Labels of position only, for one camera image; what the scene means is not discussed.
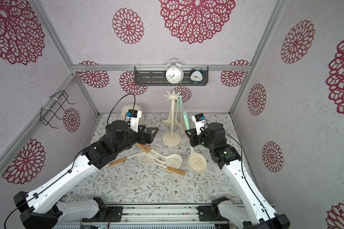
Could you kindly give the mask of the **cream skimmer wooden handle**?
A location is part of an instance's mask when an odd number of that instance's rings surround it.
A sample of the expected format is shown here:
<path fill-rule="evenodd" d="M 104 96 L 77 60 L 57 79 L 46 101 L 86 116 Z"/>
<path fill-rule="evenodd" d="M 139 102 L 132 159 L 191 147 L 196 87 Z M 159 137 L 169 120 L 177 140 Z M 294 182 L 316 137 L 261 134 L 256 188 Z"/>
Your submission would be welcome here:
<path fill-rule="evenodd" d="M 170 170 L 166 165 L 163 165 L 159 162 L 157 162 L 156 160 L 154 160 L 152 157 L 148 156 L 148 154 L 146 153 L 142 153 L 141 155 L 137 156 L 137 160 L 141 163 L 141 164 L 156 164 L 160 167 L 162 167 L 162 169 L 164 170 L 165 173 L 167 174 L 176 174 L 175 171 Z"/>

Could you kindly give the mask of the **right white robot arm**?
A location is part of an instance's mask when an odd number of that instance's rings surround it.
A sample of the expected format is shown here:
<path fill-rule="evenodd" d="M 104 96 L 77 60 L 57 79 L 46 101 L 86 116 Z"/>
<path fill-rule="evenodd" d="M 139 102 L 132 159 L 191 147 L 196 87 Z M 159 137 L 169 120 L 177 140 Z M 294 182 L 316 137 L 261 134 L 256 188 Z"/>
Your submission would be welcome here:
<path fill-rule="evenodd" d="M 225 218 L 238 229 L 288 229 L 290 221 L 279 214 L 264 198 L 243 165 L 242 155 L 227 143 L 223 124 L 202 124 L 200 129 L 186 130 L 192 147 L 203 146 L 212 160 L 233 182 L 245 210 L 228 198 L 213 200 L 211 211 L 215 218 Z"/>

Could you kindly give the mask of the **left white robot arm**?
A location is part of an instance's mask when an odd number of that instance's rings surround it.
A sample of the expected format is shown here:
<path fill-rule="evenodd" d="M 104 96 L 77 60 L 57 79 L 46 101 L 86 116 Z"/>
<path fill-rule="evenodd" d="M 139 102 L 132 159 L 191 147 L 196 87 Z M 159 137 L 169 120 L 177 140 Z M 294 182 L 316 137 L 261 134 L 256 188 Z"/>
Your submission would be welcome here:
<path fill-rule="evenodd" d="M 101 170 L 122 151 L 135 144 L 150 144 L 158 133 L 157 127 L 139 125 L 133 130 L 123 120 L 106 125 L 99 141 L 81 150 L 73 162 L 37 189 L 21 191 L 14 196 L 23 226 L 27 229 L 51 229 L 56 224 L 77 219 L 100 222 L 107 218 L 108 206 L 102 198 L 69 203 L 60 199 L 79 182 Z"/>

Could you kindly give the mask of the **cream utensil rack stand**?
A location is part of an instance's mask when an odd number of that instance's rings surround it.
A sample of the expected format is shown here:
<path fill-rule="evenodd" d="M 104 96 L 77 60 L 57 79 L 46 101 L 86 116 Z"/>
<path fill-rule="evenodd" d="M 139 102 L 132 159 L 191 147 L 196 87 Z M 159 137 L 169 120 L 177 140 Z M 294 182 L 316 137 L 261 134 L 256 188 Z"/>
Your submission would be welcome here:
<path fill-rule="evenodd" d="M 181 143 L 181 136 L 175 132 L 174 127 L 182 127 L 181 124 L 177 121 L 177 115 L 179 112 L 180 105 L 180 94 L 176 91 L 167 92 L 168 95 L 165 95 L 167 100 L 171 100 L 169 117 L 166 120 L 162 120 L 162 123 L 165 126 L 170 127 L 170 132 L 167 132 L 162 137 L 163 143 L 168 147 L 175 147 Z"/>

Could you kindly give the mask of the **teal alarm clock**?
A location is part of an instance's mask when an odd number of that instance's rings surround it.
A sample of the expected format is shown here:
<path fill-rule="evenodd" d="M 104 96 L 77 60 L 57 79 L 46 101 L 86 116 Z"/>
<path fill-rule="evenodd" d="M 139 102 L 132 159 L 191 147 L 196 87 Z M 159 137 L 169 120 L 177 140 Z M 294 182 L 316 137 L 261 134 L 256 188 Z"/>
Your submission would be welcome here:
<path fill-rule="evenodd" d="M 190 83 L 201 84 L 204 80 L 204 72 L 200 69 L 192 69 L 190 71 Z"/>

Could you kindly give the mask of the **white alarm clock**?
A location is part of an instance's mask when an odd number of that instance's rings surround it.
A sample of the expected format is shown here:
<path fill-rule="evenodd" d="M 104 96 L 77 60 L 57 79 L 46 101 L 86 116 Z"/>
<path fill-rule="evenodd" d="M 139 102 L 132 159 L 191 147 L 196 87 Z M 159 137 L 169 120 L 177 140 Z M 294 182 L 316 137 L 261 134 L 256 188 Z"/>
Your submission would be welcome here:
<path fill-rule="evenodd" d="M 165 65 L 166 80 L 170 84 L 180 84 L 184 77 L 183 64 L 177 58 L 170 58 Z"/>

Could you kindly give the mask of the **grey wall shelf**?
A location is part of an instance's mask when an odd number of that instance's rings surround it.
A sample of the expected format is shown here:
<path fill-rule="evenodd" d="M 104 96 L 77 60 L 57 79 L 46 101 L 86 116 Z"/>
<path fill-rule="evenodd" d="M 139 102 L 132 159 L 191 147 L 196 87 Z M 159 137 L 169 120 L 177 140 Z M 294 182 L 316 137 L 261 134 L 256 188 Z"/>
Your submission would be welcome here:
<path fill-rule="evenodd" d="M 190 71 L 192 69 L 200 69 L 204 72 L 204 80 L 201 84 L 191 84 L 190 83 Z M 195 67 L 192 69 L 184 70 L 184 77 L 180 84 L 170 84 L 165 77 L 166 69 L 161 71 L 153 70 L 153 71 L 142 71 L 137 70 L 135 67 L 134 76 L 135 76 L 135 84 L 138 86 L 168 86 L 168 85 L 178 85 L 178 86 L 206 86 L 208 83 L 209 77 L 209 68 L 207 66 L 204 67 Z"/>

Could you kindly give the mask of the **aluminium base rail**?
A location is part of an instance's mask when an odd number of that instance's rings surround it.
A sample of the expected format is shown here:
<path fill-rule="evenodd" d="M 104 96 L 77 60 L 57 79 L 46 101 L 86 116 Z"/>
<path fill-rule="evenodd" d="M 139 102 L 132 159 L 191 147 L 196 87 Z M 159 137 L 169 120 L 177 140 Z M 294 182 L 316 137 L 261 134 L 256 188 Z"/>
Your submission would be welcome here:
<path fill-rule="evenodd" d="M 232 223 L 237 229 L 287 229 L 290 226 L 285 215 L 272 212 L 261 204 L 254 204 L 257 211 L 250 218 L 249 209 L 233 204 L 227 198 L 219 198 L 212 204 L 167 204 L 167 205 L 106 205 L 95 200 L 86 202 L 57 202 L 54 213 L 58 224 L 78 221 L 86 223 L 129 223 L 129 224 L 187 224 L 187 223 Z"/>

